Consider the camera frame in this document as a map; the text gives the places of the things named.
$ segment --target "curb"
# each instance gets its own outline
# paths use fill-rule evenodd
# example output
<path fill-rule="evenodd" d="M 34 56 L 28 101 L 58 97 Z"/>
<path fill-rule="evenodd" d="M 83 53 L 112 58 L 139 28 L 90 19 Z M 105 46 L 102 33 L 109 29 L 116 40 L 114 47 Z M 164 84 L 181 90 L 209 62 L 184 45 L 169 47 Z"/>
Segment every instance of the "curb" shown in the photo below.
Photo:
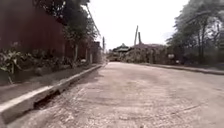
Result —
<path fill-rule="evenodd" d="M 9 100 L 0 104 L 0 127 L 4 128 L 4 124 L 1 122 L 9 123 L 16 117 L 21 116 L 23 113 L 34 108 L 34 104 L 43 100 L 47 96 L 59 91 L 63 92 L 73 82 L 80 80 L 89 73 L 99 69 L 103 65 L 97 65 L 90 69 L 84 70 L 83 72 L 69 77 L 68 79 L 62 79 L 54 85 L 49 85 L 28 92 L 22 96 Z"/>
<path fill-rule="evenodd" d="M 188 68 L 188 67 L 178 67 L 178 66 L 168 66 L 168 65 L 155 65 L 155 64 L 141 64 L 141 65 L 158 67 L 158 68 L 166 68 L 166 69 L 185 70 L 185 71 L 198 72 L 198 73 L 204 73 L 204 74 L 224 75 L 224 71 L 215 71 L 215 70 L 208 70 L 208 69 L 198 69 L 198 68 Z"/>

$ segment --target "tree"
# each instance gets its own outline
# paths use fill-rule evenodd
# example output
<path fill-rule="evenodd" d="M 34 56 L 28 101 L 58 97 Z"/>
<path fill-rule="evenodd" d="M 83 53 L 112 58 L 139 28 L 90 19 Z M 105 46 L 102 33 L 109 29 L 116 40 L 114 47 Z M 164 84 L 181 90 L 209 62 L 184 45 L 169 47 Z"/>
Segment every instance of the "tree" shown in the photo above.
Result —
<path fill-rule="evenodd" d="M 83 0 L 33 0 L 35 7 L 44 9 L 64 25 L 64 35 L 73 48 L 76 61 L 79 43 L 93 42 L 97 33 L 92 17 L 80 6 Z"/>
<path fill-rule="evenodd" d="M 199 62 L 204 62 L 205 47 L 209 44 L 216 45 L 220 27 L 224 21 L 220 11 L 224 6 L 219 0 L 190 0 L 176 18 L 176 33 L 170 38 L 168 44 L 175 51 L 179 49 L 185 54 L 198 48 Z"/>

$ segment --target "sidewalk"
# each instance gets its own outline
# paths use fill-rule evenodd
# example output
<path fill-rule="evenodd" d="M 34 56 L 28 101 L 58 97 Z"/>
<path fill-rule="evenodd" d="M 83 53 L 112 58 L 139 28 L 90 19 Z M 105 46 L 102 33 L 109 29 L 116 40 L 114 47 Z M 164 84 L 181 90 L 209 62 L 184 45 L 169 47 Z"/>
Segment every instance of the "sidewalk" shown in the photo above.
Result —
<path fill-rule="evenodd" d="M 78 74 L 81 71 L 91 67 L 92 66 L 75 68 L 75 69 L 67 69 L 67 70 L 54 72 L 54 73 L 40 76 L 40 77 L 34 77 L 24 83 L 2 86 L 0 87 L 0 104 L 5 101 L 11 100 L 15 97 L 21 96 L 32 90 L 57 83 L 58 81 L 62 79 L 66 79 L 72 75 Z"/>
<path fill-rule="evenodd" d="M 199 72 L 199 73 L 213 74 L 213 75 L 224 75 L 224 71 L 218 70 L 218 69 L 217 70 L 216 69 L 204 69 L 204 68 L 193 68 L 193 67 L 171 66 L 171 65 L 159 65 L 159 64 L 149 64 L 149 63 L 142 63 L 141 65 L 158 67 L 158 68 L 185 70 L 185 71 Z"/>

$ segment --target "concrete road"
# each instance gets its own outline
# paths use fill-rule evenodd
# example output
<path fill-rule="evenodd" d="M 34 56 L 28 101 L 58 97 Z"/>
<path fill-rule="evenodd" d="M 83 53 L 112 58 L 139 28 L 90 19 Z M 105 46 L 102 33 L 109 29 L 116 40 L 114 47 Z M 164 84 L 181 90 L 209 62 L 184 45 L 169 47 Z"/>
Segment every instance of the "concrete road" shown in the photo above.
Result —
<path fill-rule="evenodd" d="M 9 128 L 224 128 L 224 76 L 109 63 Z"/>

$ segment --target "sky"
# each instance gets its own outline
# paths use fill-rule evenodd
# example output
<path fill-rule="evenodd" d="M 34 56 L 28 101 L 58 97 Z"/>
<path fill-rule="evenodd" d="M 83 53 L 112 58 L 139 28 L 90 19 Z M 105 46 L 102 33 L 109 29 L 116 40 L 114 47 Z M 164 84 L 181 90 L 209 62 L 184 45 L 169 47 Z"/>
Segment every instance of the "sky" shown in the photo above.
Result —
<path fill-rule="evenodd" d="M 175 31 L 174 18 L 188 1 L 91 0 L 89 8 L 106 48 L 112 49 L 122 43 L 132 46 L 137 25 L 143 43 L 165 44 Z"/>

